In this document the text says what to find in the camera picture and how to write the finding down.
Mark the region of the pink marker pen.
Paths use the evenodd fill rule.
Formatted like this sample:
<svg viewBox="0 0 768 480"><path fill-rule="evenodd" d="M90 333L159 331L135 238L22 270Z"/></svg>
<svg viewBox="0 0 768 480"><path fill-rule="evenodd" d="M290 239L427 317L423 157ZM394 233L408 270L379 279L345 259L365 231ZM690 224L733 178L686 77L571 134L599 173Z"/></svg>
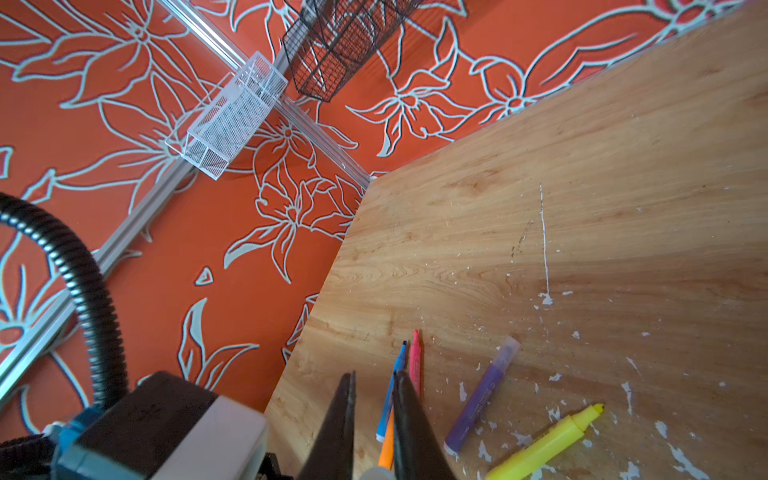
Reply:
<svg viewBox="0 0 768 480"><path fill-rule="evenodd" d="M421 332L415 329L409 350L409 377L418 397L421 397L422 380L422 342Z"/></svg>

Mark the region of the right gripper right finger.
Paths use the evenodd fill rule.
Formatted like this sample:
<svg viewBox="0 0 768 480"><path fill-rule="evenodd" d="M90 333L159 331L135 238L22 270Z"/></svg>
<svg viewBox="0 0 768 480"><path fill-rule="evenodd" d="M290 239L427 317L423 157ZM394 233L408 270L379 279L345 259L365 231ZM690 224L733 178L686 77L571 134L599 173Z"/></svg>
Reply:
<svg viewBox="0 0 768 480"><path fill-rule="evenodd" d="M408 373L393 379L395 478L455 479Z"/></svg>

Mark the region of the yellow marker pen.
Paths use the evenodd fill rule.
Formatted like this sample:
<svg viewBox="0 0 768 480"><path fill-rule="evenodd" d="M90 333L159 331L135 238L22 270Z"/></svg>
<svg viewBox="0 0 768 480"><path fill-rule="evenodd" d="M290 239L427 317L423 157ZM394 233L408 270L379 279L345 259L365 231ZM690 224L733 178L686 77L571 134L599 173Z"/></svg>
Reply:
<svg viewBox="0 0 768 480"><path fill-rule="evenodd" d="M562 418L543 436L523 450L510 456L490 471L487 479L526 479L550 460L580 441L589 427L603 414L605 406L594 404Z"/></svg>

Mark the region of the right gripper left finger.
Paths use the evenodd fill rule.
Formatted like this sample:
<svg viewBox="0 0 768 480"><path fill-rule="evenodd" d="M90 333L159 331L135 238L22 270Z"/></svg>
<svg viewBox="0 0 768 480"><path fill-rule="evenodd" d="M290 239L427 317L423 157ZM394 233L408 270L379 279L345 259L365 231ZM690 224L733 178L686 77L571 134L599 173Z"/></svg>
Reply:
<svg viewBox="0 0 768 480"><path fill-rule="evenodd" d="M342 375L298 479L353 477L356 375Z"/></svg>

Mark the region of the purple marker pen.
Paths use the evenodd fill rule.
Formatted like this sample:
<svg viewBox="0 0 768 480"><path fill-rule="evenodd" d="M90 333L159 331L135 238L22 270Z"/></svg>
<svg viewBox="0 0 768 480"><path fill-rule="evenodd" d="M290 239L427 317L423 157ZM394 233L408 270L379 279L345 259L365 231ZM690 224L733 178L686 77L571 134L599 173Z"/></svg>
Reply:
<svg viewBox="0 0 768 480"><path fill-rule="evenodd" d="M443 446L450 456L457 456L460 452L469 433L479 421L485 407L520 350L521 344L510 336L507 336L502 342L496 357L488 365L483 377L446 436Z"/></svg>

